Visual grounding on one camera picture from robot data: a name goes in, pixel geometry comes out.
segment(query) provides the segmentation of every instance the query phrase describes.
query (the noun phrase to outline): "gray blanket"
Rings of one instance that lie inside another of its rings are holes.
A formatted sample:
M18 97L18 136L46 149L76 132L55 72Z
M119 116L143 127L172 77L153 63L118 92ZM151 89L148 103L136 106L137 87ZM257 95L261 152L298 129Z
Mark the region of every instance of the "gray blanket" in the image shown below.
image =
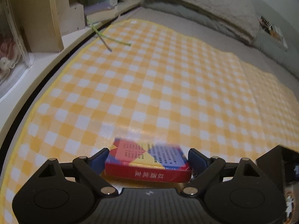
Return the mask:
M252 43L259 31L259 22L251 0L180 0L197 7L230 31Z

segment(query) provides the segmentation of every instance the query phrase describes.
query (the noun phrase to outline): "red box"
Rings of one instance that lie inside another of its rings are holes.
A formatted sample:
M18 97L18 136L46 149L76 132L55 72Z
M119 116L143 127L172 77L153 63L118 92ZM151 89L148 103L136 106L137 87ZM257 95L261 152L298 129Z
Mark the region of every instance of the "red box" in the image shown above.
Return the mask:
M115 139L105 162L105 174L154 182L189 182L192 168L181 148L169 144Z

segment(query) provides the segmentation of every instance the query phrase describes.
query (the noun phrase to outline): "packaging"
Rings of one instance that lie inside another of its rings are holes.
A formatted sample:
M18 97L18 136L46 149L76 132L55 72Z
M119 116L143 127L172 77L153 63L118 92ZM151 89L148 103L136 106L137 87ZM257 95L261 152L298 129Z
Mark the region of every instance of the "packaging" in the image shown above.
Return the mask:
M115 139L105 174L154 182L189 182L192 168L179 146Z
M288 184L285 187L285 198L286 198L286 221L285 224L296 223L299 218L297 210L296 199L298 199L299 184Z

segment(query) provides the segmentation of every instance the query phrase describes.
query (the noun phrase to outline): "plastic container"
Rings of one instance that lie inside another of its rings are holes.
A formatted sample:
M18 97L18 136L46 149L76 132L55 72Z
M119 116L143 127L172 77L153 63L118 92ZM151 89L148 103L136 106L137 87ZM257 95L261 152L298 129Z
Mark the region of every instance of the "plastic container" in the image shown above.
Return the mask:
M15 87L32 61L16 26L9 0L0 0L0 102Z

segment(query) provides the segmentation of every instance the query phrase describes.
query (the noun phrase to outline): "yellow checkered tablecloth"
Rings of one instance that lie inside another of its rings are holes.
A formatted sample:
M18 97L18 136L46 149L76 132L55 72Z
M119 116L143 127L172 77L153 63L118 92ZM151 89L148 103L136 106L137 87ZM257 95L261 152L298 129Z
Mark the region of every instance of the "yellow checkered tablecloth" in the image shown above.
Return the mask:
M298 102L274 76L147 21L120 22L105 35L132 45L106 40L110 52L95 40L35 104L5 172L1 223L17 223L12 199L46 159L91 156L115 137L180 144L232 162L277 143L299 150Z

